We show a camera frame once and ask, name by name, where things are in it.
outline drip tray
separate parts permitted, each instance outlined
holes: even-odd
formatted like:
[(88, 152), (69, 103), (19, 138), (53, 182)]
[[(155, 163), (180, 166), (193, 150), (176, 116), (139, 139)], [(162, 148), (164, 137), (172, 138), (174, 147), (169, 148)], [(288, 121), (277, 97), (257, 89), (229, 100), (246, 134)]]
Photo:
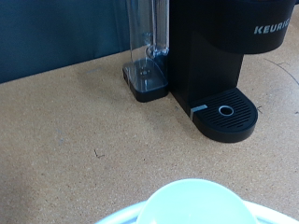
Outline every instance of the drip tray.
[(255, 105), (238, 88), (197, 101), (190, 111), (202, 134), (225, 143), (248, 138), (258, 118)]

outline dark gray wall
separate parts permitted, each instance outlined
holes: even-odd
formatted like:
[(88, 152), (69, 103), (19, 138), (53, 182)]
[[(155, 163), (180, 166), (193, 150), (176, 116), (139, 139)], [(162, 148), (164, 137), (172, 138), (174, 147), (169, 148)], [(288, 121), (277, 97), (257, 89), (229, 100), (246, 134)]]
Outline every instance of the dark gray wall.
[(129, 49), (124, 0), (0, 0), (0, 83)]

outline black coffee maker base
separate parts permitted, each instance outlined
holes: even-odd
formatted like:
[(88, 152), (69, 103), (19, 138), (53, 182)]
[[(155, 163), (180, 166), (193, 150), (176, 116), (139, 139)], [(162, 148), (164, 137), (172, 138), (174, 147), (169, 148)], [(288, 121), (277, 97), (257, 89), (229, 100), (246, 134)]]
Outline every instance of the black coffee maker base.
[(248, 138), (258, 118), (255, 105), (238, 88), (197, 101), (187, 110), (202, 134), (223, 143)]
[(164, 85), (161, 88), (157, 88), (151, 91), (138, 91), (137, 89), (134, 88), (134, 85), (131, 83), (131, 81), (129, 80), (127, 74), (124, 72), (123, 69), (122, 72), (123, 72), (123, 78), (128, 84), (133, 96), (140, 103), (146, 103), (149, 101), (157, 100), (162, 97), (165, 97), (168, 94), (168, 85)]

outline cork countertop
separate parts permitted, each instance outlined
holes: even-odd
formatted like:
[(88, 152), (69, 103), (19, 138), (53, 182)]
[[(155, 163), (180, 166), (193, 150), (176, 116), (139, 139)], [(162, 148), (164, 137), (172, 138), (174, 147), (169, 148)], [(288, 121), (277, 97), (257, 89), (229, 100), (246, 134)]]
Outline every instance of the cork countertop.
[(284, 44), (246, 56), (253, 135), (205, 138), (171, 94), (138, 103), (127, 52), (0, 85), (0, 223), (94, 223), (163, 185), (212, 180), (299, 219), (299, 8)]

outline table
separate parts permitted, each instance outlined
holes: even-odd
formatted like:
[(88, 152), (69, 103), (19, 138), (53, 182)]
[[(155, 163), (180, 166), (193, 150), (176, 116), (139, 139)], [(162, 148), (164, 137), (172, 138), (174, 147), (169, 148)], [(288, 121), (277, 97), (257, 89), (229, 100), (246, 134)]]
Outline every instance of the table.
[(128, 52), (0, 85), (0, 223), (94, 223), (181, 178), (299, 219), (299, 8), (283, 45), (245, 56), (259, 109), (236, 144), (204, 137), (171, 93), (137, 102)]

